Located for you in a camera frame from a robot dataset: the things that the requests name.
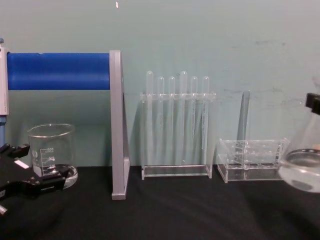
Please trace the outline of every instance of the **stand base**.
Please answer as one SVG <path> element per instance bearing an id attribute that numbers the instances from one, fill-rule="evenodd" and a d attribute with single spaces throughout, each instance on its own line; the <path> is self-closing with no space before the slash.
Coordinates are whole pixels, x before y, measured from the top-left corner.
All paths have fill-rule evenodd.
<path id="1" fill-rule="evenodd" d="M 129 158 L 124 159 L 124 191 L 115 193 L 112 192 L 111 198 L 112 200 L 125 200 L 127 195 L 127 186 L 129 180 L 129 171 L 130 171 L 130 160 Z"/>
<path id="2" fill-rule="evenodd" d="M 217 167 L 226 184 L 230 181 L 282 180 L 278 174 L 278 168 L 226 169 L 223 164 Z"/>
<path id="3" fill-rule="evenodd" d="M 212 178 L 212 165 L 162 165 L 144 166 L 142 180 L 150 177 L 208 176 Z"/>

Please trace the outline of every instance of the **gray metal stand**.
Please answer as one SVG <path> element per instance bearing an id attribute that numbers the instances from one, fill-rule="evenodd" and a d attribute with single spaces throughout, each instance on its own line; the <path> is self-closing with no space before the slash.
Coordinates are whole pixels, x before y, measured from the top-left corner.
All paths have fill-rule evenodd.
<path id="1" fill-rule="evenodd" d="M 112 141 L 112 199 L 124 200 L 126 199 L 127 194 L 130 158 L 121 51 L 110 51 L 109 70 Z"/>

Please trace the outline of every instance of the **light blue wall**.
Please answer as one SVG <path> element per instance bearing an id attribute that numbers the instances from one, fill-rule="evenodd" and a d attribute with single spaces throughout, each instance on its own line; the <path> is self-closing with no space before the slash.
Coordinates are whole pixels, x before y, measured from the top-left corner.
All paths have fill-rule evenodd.
<path id="1" fill-rule="evenodd" d="M 318 0 L 119 0 L 118 8 L 115 0 L 3 0 L 0 36 L 20 53 L 121 50 L 130 150 L 138 165 L 137 109 L 149 70 L 209 76 L 219 97 L 221 138 L 235 138 L 247 89 L 258 104 L 269 99 L 285 109 L 262 120 L 252 114 L 250 137 L 290 135 L 303 112 L 300 101 L 320 80 L 319 9 Z M 77 164 L 106 165 L 109 100 L 108 91 L 11 92 L 7 137 L 22 143 L 34 124 L 68 122 L 77 128 Z M 274 116 L 284 130 L 266 120 Z"/>

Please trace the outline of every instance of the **clamp jaw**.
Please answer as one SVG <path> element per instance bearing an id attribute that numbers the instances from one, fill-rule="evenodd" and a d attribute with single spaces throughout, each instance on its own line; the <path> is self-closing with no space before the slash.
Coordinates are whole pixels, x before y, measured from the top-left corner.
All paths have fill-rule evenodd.
<path id="1" fill-rule="evenodd" d="M 32 167 L 19 160 L 28 155 L 28 144 L 13 147 L 5 144 L 0 147 L 0 201 L 12 196 L 25 196 L 31 199 L 49 192 L 63 190 L 69 168 L 47 176 L 38 176 Z M 7 210 L 0 206 L 0 214 Z"/>

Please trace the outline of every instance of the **blue pipe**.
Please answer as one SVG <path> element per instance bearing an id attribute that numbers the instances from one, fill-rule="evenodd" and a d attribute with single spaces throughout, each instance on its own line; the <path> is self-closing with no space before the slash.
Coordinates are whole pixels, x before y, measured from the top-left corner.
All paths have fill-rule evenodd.
<path id="1" fill-rule="evenodd" d="M 9 90 L 110 90 L 109 53 L 8 53 Z"/>
<path id="2" fill-rule="evenodd" d="M 7 121 L 7 116 L 0 115 L 0 147 L 5 145 L 6 143 L 6 131 L 5 131 L 6 121 Z"/>

